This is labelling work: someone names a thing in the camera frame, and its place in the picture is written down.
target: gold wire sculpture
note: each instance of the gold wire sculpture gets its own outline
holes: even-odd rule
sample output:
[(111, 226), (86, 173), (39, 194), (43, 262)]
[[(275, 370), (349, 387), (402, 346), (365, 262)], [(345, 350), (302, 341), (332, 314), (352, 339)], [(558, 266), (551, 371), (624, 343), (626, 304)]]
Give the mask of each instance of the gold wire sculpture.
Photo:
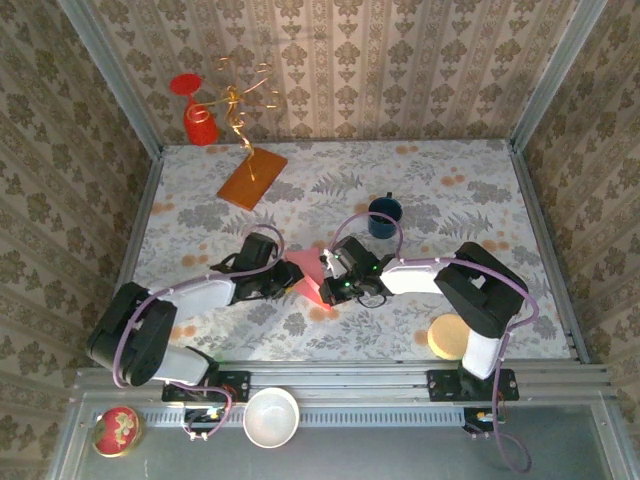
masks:
[[(260, 86), (264, 85), (269, 80), (269, 78), (271, 77), (271, 74), (273, 73), (273, 67), (270, 64), (260, 63), (255, 67), (255, 72), (264, 74), (264, 78), (262, 78), (257, 83), (255, 83), (254, 85), (250, 86), (245, 90), (241, 90), (240, 88), (238, 88), (237, 61), (233, 57), (220, 57), (218, 59), (218, 66), (216, 69), (225, 70), (227, 68), (231, 70), (231, 73), (233, 76), (233, 84), (227, 86), (225, 89), (222, 90), (223, 92), (222, 95), (226, 95), (226, 96), (220, 100), (215, 100), (213, 102), (195, 103), (191, 105), (187, 110), (187, 116), (193, 121), (198, 121), (199, 119), (195, 117), (199, 114), (199, 112), (202, 112), (202, 109), (199, 107), (209, 107), (213, 105), (218, 105), (220, 103), (227, 103), (229, 107), (227, 108), (227, 113), (225, 114), (224, 119), (227, 122), (227, 124), (233, 129), (236, 135), (240, 137), (240, 139), (243, 142), (243, 147), (249, 150), (249, 155), (247, 156), (246, 161), (251, 174), (251, 180), (255, 182), (256, 178), (254, 175), (253, 168), (251, 166), (251, 160), (255, 156), (255, 149), (253, 148), (253, 144), (251, 143), (251, 140), (249, 140), (249, 137), (247, 137), (247, 135), (243, 131), (244, 126), (246, 124), (243, 117), (247, 114), (247, 112), (241, 111), (239, 110), (239, 108), (242, 105), (246, 105), (250, 107), (264, 107), (267, 109), (279, 108), (283, 105), (284, 102), (282, 101), (280, 92), (278, 92), (278, 90), (275, 90), (275, 89), (269, 90), (269, 95), (271, 95), (271, 99), (273, 100), (273, 103), (255, 102), (255, 101), (251, 101), (246, 97), (248, 93), (253, 92)], [(217, 89), (215, 85), (213, 85), (206, 79), (203, 79), (203, 80), (209, 86)]]

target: white bowl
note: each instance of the white bowl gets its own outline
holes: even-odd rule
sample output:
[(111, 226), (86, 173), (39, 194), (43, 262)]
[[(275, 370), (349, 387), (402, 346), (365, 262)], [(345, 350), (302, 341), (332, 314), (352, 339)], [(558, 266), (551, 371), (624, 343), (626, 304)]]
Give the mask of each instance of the white bowl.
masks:
[(300, 410), (295, 398), (281, 388), (256, 393), (244, 410), (242, 425), (254, 444), (277, 448), (287, 443), (298, 429)]

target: red round container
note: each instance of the red round container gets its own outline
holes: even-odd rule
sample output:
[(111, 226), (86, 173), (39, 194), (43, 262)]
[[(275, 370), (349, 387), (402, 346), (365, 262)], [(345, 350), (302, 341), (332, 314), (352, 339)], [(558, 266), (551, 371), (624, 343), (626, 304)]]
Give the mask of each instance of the red round container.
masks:
[(129, 407), (107, 410), (93, 430), (93, 448), (103, 457), (126, 455), (140, 438), (138, 414)]

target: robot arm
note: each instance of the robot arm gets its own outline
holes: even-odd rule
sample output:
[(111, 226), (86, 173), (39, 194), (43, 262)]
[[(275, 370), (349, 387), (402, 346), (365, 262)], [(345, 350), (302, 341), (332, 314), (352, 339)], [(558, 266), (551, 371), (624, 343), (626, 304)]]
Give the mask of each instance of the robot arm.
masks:
[[(212, 367), (212, 359), (190, 348), (169, 345), (176, 319), (190, 318), (241, 301), (279, 298), (303, 274), (291, 262), (277, 261), (266, 271), (239, 276), (268, 265), (277, 254), (277, 245), (269, 237), (251, 233), (237, 254), (228, 256), (211, 270), (217, 272), (202, 282), (155, 298), (141, 313), (124, 344), (118, 365), (119, 376), (132, 386), (151, 379), (198, 385)], [(151, 293), (137, 285), (123, 285), (100, 319), (87, 342), (87, 354), (103, 367), (113, 370), (115, 352), (125, 326)]]
[[(507, 325), (524, 301), (512, 287), (486, 272), (506, 277), (527, 291), (520, 277), (473, 242), (463, 244), (448, 262), (398, 260), (394, 255), (378, 260), (353, 237), (344, 238), (325, 255), (330, 256), (327, 264), (333, 272), (346, 272), (326, 279), (320, 288), (323, 301), (330, 305), (365, 295), (444, 294), (470, 327), (462, 366), (481, 380), (494, 371)], [(336, 268), (336, 261), (342, 268)]]

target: black bracket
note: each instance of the black bracket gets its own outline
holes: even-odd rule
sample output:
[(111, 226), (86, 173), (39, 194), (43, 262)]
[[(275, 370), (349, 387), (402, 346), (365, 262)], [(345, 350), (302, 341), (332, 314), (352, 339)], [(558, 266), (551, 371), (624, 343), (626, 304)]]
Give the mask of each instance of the black bracket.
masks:
[[(493, 390), (493, 375), (479, 380), (462, 367), (457, 370), (429, 370), (427, 372), (429, 400), (432, 402), (490, 402)], [(500, 370), (498, 392), (502, 399), (520, 400), (518, 383), (513, 370)]]
[[(249, 401), (251, 389), (251, 372), (244, 371), (220, 371), (207, 372), (199, 383), (199, 386), (219, 387), (227, 390), (234, 403), (246, 403)], [(183, 390), (173, 384), (167, 384), (162, 388), (163, 402), (182, 403), (224, 403), (226, 397), (221, 393)]]
[(465, 408), (464, 409), (464, 421), (465, 424), (462, 429), (470, 433), (471, 435), (491, 433), (493, 432), (493, 422), (483, 422), (480, 420), (479, 415), (489, 415), (491, 409), (487, 408)]

